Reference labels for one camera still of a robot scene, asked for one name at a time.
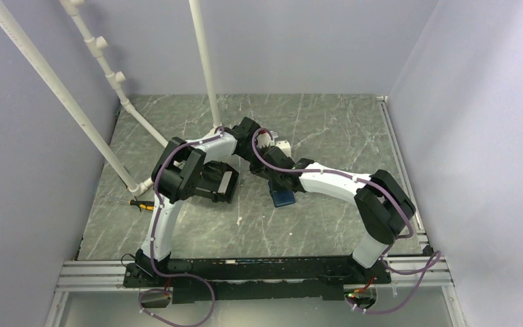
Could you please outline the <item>blue leather card holder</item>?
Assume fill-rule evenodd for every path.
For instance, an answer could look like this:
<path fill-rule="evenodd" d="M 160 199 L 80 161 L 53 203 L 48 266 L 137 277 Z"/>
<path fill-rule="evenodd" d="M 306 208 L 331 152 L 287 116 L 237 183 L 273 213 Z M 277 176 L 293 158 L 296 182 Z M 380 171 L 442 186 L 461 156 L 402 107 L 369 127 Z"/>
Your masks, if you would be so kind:
<path fill-rule="evenodd" d="M 296 203 L 293 191 L 280 189 L 274 186 L 271 181 L 268 181 L 268 188 L 275 208 L 289 206 Z"/>

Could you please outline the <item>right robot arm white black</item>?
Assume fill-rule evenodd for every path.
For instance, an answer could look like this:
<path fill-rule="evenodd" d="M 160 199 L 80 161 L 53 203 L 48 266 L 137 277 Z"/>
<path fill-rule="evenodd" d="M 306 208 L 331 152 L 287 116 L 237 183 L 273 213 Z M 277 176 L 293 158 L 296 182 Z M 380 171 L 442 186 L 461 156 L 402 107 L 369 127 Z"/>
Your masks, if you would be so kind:
<path fill-rule="evenodd" d="M 411 219 L 416 208 L 394 177 L 386 170 L 356 174 L 336 170 L 313 160 L 297 162 L 276 146 L 255 156 L 278 184 L 293 192 L 318 193 L 355 205 L 366 229 L 351 253 L 348 273 L 363 283 L 372 277 L 374 264 L 399 238 L 414 234 Z"/>

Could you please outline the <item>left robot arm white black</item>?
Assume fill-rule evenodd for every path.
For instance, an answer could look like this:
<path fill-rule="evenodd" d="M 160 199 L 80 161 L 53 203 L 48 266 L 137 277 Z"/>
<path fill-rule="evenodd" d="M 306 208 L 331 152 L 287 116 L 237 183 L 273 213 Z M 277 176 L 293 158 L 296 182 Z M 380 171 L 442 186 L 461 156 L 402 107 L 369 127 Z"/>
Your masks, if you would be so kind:
<path fill-rule="evenodd" d="M 222 159 L 237 155 L 252 163 L 254 133 L 259 124 L 250 118 L 232 128 L 218 127 L 198 140 L 172 138 L 154 167 L 153 213 L 148 234 L 135 254 L 142 278 L 152 286 L 168 277 L 171 240 L 183 204 L 198 196 L 214 203 L 231 203 L 239 173 Z"/>

